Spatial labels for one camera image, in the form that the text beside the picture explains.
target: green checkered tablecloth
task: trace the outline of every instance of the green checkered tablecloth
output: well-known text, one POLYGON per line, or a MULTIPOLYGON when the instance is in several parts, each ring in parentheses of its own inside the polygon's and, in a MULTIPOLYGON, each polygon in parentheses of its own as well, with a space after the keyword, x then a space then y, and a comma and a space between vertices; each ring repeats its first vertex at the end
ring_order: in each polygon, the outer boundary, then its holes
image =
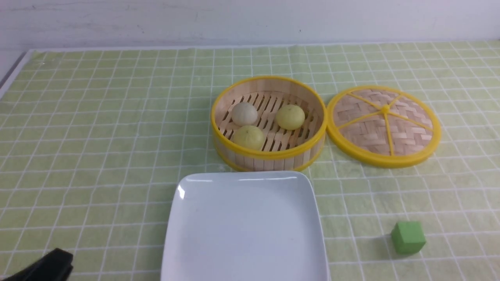
POLYGON ((31 51, 0 101, 0 277, 55 247, 72 281, 157 281, 176 183, 229 172, 210 106, 257 75, 291 77, 325 102, 366 84, 429 105, 442 142, 403 169, 360 164, 328 141, 303 171, 332 280, 500 279, 500 41, 182 50, 31 51), (427 245, 394 253, 399 220, 427 245))

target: bamboo steamer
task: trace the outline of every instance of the bamboo steamer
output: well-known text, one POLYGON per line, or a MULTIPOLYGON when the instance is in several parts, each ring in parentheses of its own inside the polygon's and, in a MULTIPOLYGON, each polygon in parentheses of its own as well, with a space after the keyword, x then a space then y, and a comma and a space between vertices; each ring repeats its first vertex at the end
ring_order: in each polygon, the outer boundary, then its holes
POLYGON ((220 157, 238 171, 300 171, 319 156, 325 142, 326 107, 320 96, 299 81, 280 76, 257 76, 224 90, 215 100, 210 121, 214 144, 220 157), (232 142, 235 130, 231 115, 235 105, 252 104, 258 112, 253 124, 265 135, 261 150, 251 150, 232 142), (285 130, 275 122, 283 105, 301 107, 306 118, 301 128, 285 130))

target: white plate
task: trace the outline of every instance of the white plate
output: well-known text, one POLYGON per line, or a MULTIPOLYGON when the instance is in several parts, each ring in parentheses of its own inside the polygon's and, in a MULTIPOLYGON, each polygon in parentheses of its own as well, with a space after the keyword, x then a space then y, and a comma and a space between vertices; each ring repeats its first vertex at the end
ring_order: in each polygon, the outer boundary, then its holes
POLYGON ((293 171, 201 173, 175 191, 161 281, 328 281, 311 183, 293 171))

